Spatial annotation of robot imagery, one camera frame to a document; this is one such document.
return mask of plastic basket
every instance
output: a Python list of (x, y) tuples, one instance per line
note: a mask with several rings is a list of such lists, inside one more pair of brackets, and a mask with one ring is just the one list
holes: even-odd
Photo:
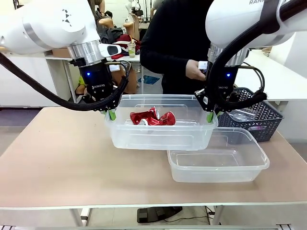
[[(240, 101), (251, 98), (253, 95), (253, 92), (247, 88), (236, 88), (235, 91), (240, 94)], [(249, 109), (257, 112), (253, 121), (236, 121), (229, 113), (224, 113), (218, 118), (219, 127), (243, 128), (248, 130), (257, 142), (269, 141), (283, 116), (267, 102), (255, 104)]]

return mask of transparent plastic bin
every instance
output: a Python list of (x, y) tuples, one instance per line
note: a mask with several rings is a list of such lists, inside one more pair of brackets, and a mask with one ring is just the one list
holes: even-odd
[(217, 128), (206, 149), (167, 151), (167, 155), (177, 182), (249, 182), (270, 165), (251, 133), (242, 128)]
[[(174, 126), (134, 125), (130, 112), (143, 112), (155, 106), (160, 115), (171, 111)], [(207, 122), (203, 111), (192, 95), (123, 95), (116, 109), (116, 120), (106, 116), (113, 144), (121, 149), (138, 150), (201, 150), (205, 149), (212, 131), (218, 126), (214, 115)]]

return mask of black foot pedal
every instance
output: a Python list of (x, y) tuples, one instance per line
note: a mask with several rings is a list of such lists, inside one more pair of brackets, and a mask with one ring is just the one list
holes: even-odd
[(138, 223), (153, 223), (176, 215), (182, 207), (149, 207), (139, 208), (137, 214)]

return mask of plastic cup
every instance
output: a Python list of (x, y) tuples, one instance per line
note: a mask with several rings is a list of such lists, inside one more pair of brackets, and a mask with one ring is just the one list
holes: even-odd
[(135, 44), (128, 44), (128, 52), (130, 58), (135, 58)]

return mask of hand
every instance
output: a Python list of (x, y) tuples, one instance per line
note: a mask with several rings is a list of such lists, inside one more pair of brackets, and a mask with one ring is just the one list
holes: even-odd
[(186, 76), (195, 80), (206, 80), (206, 76), (198, 69), (198, 61), (189, 60), (186, 66)]

